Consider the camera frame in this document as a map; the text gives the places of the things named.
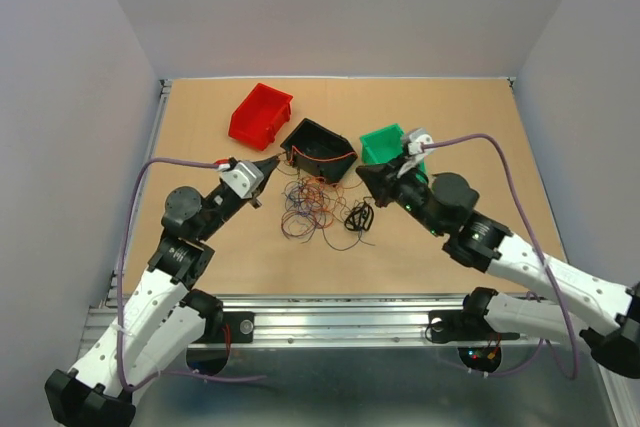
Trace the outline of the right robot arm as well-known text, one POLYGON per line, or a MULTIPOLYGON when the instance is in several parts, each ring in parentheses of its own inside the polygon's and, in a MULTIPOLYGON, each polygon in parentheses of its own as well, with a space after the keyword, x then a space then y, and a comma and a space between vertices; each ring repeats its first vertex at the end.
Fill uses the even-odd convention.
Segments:
POLYGON ((458 264, 519 284, 541 302, 477 289, 460 313, 463 331, 482 337, 522 333, 558 343, 575 343, 602 367, 639 376, 639 289, 583 272, 533 245, 475 208, 477 191, 460 175, 428 179, 397 162, 356 169, 379 207, 396 203, 436 237, 458 264))

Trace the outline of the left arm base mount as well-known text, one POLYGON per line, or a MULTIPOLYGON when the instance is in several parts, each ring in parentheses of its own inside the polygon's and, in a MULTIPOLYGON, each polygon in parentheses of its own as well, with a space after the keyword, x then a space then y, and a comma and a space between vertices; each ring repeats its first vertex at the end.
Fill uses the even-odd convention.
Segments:
POLYGON ((195 344, 250 344, 255 325, 254 312, 225 310, 215 320, 206 322, 204 334, 195 344))

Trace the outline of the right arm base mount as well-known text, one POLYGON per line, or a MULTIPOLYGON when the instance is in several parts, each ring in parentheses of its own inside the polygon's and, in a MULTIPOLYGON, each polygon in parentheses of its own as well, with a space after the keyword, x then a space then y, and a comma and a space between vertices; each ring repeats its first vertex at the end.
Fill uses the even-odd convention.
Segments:
POLYGON ((425 338, 435 344, 489 340, 519 340, 515 332, 499 332, 482 317, 464 314, 461 310, 435 310, 429 313, 425 338))

